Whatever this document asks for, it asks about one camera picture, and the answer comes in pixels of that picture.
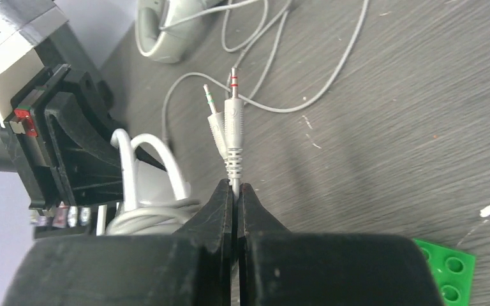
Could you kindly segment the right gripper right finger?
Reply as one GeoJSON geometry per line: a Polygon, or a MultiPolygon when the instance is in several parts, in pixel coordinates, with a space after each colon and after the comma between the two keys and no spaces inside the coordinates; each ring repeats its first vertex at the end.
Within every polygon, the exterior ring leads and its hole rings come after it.
{"type": "Polygon", "coordinates": [[[399,235],[294,233],[249,184],[237,203],[242,305],[442,305],[417,244],[399,235]]]}

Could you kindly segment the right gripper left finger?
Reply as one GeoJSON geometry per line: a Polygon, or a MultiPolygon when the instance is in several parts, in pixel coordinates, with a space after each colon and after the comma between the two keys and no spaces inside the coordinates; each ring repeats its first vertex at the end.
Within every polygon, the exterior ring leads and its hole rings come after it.
{"type": "Polygon", "coordinates": [[[171,235],[70,235],[37,240],[4,305],[230,305],[232,190],[171,235]]]}

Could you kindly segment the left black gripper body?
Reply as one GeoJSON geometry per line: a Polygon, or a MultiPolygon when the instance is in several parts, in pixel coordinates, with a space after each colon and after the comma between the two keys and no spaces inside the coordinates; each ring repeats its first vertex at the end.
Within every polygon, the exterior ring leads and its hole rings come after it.
{"type": "Polygon", "coordinates": [[[33,212],[35,239],[93,235],[123,200],[119,151],[110,139],[119,123],[89,73],[45,67],[14,94],[0,122],[0,171],[18,173],[33,212]]]}

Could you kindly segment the white grey headphones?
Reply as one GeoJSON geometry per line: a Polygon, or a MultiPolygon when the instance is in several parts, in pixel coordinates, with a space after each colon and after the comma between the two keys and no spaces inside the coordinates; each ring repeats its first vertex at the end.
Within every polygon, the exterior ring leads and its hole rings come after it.
{"type": "MultiPolygon", "coordinates": [[[[226,172],[238,200],[242,179],[242,151],[244,142],[244,101],[238,93],[237,70],[232,68],[229,76],[230,96],[225,100],[224,111],[217,111],[213,96],[204,86],[205,97],[211,109],[208,117],[211,133],[220,156],[225,162],[226,172]]],[[[119,150],[121,159],[123,201],[116,216],[107,221],[107,206],[98,209],[96,235],[151,235],[171,234],[184,226],[201,205],[189,195],[186,182],[169,147],[157,136],[140,134],[131,138],[124,129],[112,133],[110,143],[119,150]],[[138,197],[139,177],[135,151],[148,143],[156,149],[167,170],[167,177],[174,198],[158,205],[143,204],[138,197]]]]}

